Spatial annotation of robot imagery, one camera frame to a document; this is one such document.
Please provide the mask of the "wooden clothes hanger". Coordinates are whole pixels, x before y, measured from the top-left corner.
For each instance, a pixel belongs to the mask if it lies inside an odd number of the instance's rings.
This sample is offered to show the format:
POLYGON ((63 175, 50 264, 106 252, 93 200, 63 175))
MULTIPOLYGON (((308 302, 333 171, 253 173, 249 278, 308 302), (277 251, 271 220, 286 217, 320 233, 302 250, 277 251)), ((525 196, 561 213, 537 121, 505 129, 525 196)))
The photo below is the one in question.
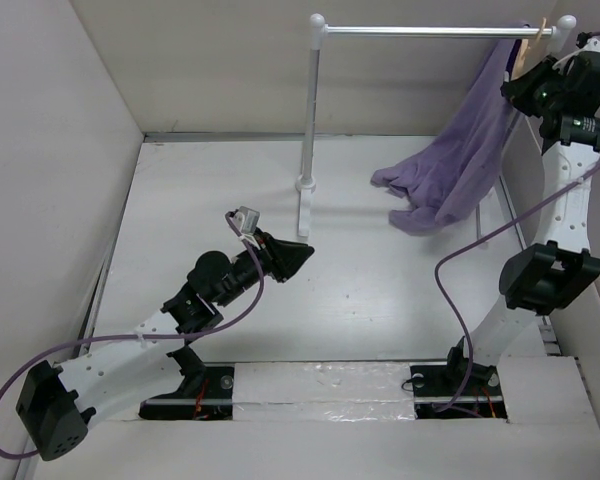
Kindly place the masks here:
POLYGON ((518 53, 515 57, 513 66, 509 74, 509 80, 515 80, 524 73, 524 66, 529 53, 538 45, 542 38, 542 31, 546 28, 547 18, 542 19, 541 25, 538 27, 539 32, 532 39, 522 39, 518 53))

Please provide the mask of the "purple t shirt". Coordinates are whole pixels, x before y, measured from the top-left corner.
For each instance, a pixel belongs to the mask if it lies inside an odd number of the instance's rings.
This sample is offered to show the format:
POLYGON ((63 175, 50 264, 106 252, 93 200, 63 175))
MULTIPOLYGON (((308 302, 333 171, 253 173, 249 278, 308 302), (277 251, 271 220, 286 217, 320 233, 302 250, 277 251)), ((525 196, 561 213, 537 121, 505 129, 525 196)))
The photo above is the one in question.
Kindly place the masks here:
POLYGON ((484 56, 449 123, 422 151, 375 171, 370 183, 409 202, 389 212, 389 223, 409 235, 430 235, 464 221, 501 172, 511 105, 501 86, 522 42, 496 41, 484 56))

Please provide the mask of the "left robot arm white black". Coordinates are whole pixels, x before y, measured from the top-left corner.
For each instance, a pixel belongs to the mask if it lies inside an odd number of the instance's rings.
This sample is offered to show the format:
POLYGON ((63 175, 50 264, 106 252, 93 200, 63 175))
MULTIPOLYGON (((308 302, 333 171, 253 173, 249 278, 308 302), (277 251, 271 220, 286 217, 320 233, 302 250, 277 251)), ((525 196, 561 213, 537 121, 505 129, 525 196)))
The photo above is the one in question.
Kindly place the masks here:
POLYGON ((257 231, 256 248, 234 258, 209 251, 198 258, 178 293, 142 322, 129 340, 109 341, 57 366, 43 360, 25 378, 16 412, 44 461, 73 450, 115 414, 162 394, 197 394, 206 367, 191 348, 227 306, 265 277, 284 283, 313 247, 257 231))

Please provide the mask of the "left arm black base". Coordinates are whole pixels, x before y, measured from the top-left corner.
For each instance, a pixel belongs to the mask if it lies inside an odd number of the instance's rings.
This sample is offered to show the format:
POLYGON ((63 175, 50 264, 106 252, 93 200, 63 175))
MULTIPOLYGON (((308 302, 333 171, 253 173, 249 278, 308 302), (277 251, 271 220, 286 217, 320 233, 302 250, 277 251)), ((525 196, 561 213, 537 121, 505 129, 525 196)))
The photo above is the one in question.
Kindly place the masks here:
POLYGON ((232 420, 235 365, 206 365, 189 346, 171 357, 180 367, 180 385, 173 392, 142 402, 139 417, 154 421, 232 420))

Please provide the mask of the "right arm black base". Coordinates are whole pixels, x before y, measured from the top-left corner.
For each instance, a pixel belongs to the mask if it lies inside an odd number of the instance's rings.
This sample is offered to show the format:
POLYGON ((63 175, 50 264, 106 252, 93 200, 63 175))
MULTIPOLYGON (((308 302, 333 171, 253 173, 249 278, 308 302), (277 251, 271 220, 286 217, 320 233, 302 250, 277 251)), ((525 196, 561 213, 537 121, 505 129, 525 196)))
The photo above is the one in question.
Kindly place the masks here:
POLYGON ((444 362, 416 363, 401 389, 413 395, 417 419, 503 419, 508 415, 495 366, 474 363, 463 384, 468 358, 462 338, 444 362))

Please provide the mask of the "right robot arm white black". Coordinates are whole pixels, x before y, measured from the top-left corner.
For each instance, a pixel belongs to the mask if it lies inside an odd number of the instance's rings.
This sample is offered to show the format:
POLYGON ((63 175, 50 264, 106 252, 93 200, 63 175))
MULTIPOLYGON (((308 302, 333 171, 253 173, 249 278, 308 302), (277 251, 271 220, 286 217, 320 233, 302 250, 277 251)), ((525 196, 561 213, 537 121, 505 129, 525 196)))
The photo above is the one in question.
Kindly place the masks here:
POLYGON ((503 266, 498 300, 449 351, 441 376, 454 393, 491 377, 526 328, 514 310, 537 316, 562 310, 600 275, 587 231, 591 178, 600 167, 600 51, 581 49, 565 60, 547 56, 504 83, 501 93, 515 110, 541 121, 546 202, 538 208, 533 243, 503 266))

